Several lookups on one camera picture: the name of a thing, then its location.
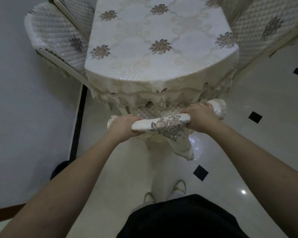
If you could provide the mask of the quilted cream chair cover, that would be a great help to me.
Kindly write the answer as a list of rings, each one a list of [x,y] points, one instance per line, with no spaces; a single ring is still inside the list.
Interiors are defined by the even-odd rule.
[[[85,76],[94,12],[88,0],[48,0],[27,13],[24,26],[35,50],[49,51]]]
[[[179,114],[183,109],[185,109],[187,104],[179,104],[178,106],[170,106],[170,107],[144,107],[144,108],[129,108],[131,114],[135,116],[140,116],[143,119],[156,119],[167,116],[173,116]]]
[[[218,0],[239,45],[237,73],[298,27],[298,0]]]

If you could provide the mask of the person's left forearm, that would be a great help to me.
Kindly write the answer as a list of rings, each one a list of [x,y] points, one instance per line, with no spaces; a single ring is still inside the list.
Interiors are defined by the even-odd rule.
[[[106,134],[27,202],[0,238],[66,238],[109,156],[126,140]]]

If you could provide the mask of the person's right forearm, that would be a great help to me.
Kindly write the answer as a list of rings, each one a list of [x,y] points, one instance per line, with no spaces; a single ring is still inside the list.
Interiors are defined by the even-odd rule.
[[[298,171],[219,120],[205,133],[226,153],[268,215],[289,238],[298,238]]]

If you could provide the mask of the person's right white slipper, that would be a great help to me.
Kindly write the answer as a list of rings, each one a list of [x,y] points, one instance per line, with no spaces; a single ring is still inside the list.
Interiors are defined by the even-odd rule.
[[[175,184],[171,195],[180,196],[180,197],[185,196],[186,195],[186,184],[185,184],[185,182],[182,181],[182,180],[179,180]]]

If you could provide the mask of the person's right hand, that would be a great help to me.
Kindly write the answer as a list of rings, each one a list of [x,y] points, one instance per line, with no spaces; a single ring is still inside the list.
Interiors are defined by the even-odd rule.
[[[200,133],[210,134],[216,129],[224,127],[216,116],[213,106],[210,103],[195,103],[187,108],[195,108],[195,116],[190,116],[190,121],[186,124],[187,128]]]

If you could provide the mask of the cream floral cloth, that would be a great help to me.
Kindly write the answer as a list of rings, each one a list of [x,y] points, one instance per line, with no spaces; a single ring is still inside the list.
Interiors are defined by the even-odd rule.
[[[178,106],[179,104],[190,105],[190,103],[184,101],[184,99],[180,97],[173,102],[164,100],[163,97],[157,102],[137,97],[135,103],[133,105],[128,104],[128,107],[149,108],[155,106],[167,108],[170,106]],[[186,160],[193,160],[194,151],[189,140],[189,136],[193,130],[188,129],[186,126],[189,121],[190,115],[179,113],[173,116],[136,121],[132,125],[132,130],[144,132],[143,135],[139,136],[139,139],[146,143],[167,141],[176,155],[181,156]]]

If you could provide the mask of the person's left hand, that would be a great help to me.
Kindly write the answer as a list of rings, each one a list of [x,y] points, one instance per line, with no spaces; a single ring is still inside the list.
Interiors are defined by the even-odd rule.
[[[132,115],[119,116],[112,121],[110,128],[105,136],[106,140],[108,140],[110,143],[118,145],[129,140],[132,137],[143,134],[143,132],[132,130],[132,125],[134,123],[128,121],[128,116]]]

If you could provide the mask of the person's black shorts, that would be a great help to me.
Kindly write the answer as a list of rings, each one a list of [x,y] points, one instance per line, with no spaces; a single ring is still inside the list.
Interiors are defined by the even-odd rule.
[[[249,237],[232,214],[193,194],[132,212],[116,238]]]

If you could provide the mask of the cream floral tablecloth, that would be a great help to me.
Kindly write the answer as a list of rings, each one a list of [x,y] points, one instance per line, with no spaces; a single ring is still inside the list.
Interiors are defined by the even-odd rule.
[[[214,99],[238,62],[217,0],[97,0],[85,71],[99,102],[135,113]]]

